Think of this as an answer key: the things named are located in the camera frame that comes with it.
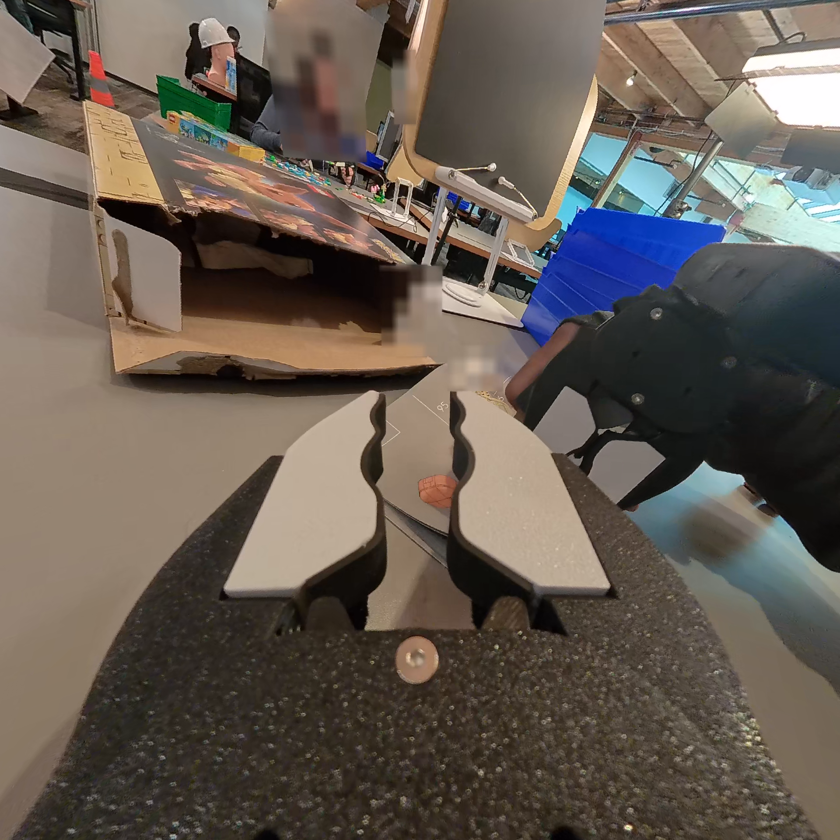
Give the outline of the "colourful printed toy box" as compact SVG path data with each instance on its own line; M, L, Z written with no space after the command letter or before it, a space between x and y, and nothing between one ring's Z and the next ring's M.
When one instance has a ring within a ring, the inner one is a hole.
M115 372L438 366L436 282L330 189L92 101L83 120Z

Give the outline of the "studio light panel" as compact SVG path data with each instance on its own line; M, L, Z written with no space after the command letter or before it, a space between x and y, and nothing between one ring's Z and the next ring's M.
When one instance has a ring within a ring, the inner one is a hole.
M733 90L704 118L719 151L838 173L838 38L762 47L723 81Z

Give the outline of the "grey desk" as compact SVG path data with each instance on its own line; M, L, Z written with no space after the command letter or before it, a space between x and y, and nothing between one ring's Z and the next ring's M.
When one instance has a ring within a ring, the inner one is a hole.
M46 786L115 634L264 461L377 389L113 373L86 155L2 128L2 838ZM631 515L706 611L788 785L838 838L838 575L702 466Z

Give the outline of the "white metal stand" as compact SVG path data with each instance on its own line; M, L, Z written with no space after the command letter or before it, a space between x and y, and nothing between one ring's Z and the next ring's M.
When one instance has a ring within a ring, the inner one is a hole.
M444 279L443 281L443 293L470 308L478 308L485 299L494 276L499 257L501 256L501 251L503 250L503 246L505 244L509 222L513 219L522 224L530 224L538 218L536 208L530 203L525 195L503 175L498 176L497 184L516 194L518 201L494 192L489 189L489 187L478 183L478 181L470 175L471 172L486 172L493 174L496 170L496 163L490 163L488 165L478 167L467 167L465 169L456 169L451 166L438 165L435 169L433 178L433 182L438 185L437 201L434 208L432 222L428 230L426 248L423 253L423 266L431 266L434 262L434 250L438 241L438 232L443 216L445 215L446 198L451 188L455 189L455 194L457 196L467 198L471 202L477 203L480 207L484 207L500 217L500 225L495 237L493 238L493 246L487 260L485 275L479 285L477 287L468 287L467 285L458 283L455 280Z

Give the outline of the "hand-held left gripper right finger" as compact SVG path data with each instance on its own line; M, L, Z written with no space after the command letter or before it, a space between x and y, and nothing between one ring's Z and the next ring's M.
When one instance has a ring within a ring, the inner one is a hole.
M451 392L449 409L455 585L471 600L607 595L611 582L550 448L476 392Z

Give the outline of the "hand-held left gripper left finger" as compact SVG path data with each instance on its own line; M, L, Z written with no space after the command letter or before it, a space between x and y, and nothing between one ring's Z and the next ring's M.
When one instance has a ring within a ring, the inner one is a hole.
M385 397L358 396L280 461L224 584L229 599L321 596L362 602L386 565Z

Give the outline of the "orange traffic cone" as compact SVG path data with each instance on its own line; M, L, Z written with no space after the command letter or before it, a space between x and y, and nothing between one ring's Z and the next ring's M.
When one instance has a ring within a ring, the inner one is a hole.
M116 104L110 91L102 58L95 50L88 51L90 99L99 106L115 109Z

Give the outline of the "green plastic crate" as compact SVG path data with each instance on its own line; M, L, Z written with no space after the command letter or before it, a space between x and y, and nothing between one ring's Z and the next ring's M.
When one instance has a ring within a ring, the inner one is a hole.
M207 98L199 92L181 85L173 77L156 76L157 95L161 118L166 120L170 112L189 113L222 131L229 131L232 118L232 104Z

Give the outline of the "black board with wooden edge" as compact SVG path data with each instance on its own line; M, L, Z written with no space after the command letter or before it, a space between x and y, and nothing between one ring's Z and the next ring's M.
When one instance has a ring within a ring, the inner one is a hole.
M470 175L518 201L503 175L536 208L533 223L511 220L518 241L549 228L592 126L604 18L594 1L421 2L406 52L409 166L434 183L438 165L496 163Z

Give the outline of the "grey instruction booklet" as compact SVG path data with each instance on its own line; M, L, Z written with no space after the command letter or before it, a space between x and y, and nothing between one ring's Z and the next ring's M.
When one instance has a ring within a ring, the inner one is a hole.
M449 505L446 495L455 487L452 472L454 439L449 429L450 371L446 364L428 373L406 394L387 407L386 432L382 443L384 473L379 488L387 502L386 518L393 522L407 537L433 556L444 567L447 566L447 537ZM513 465L513 456L518 455L524 466L541 469L553 466L550 448L537 435L517 423L514 419L496 422L490 410L479 412L474 417L490 430L491 443L497 443L499 452L481 450L489 455L492 466L505 468ZM441 487L444 500L435 503L425 501L428 496L422 485L431 482L432 495ZM568 572L559 547L550 545L549 538L563 536L551 522L547 532L528 535L538 537L535 544L526 547L538 550L537 560L523 559L523 551L515 549L513 576L533 583L537 592L561 593L568 590L563 583Z

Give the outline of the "person's right hand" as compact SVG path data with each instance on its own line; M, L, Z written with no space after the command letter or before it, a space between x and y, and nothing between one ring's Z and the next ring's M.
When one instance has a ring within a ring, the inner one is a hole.
M576 322L562 323L542 347L538 348L521 369L510 378L505 386L505 398L515 409L515 417L522 421L526 409L522 407L522 394L533 385L541 373L568 344L570 344L581 325Z

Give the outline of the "person's right forearm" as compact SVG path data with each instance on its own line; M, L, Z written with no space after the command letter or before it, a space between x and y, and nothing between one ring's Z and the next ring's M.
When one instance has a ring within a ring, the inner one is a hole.
M838 254L803 246L714 244L672 284L721 316L742 384L709 466L739 475L839 569Z

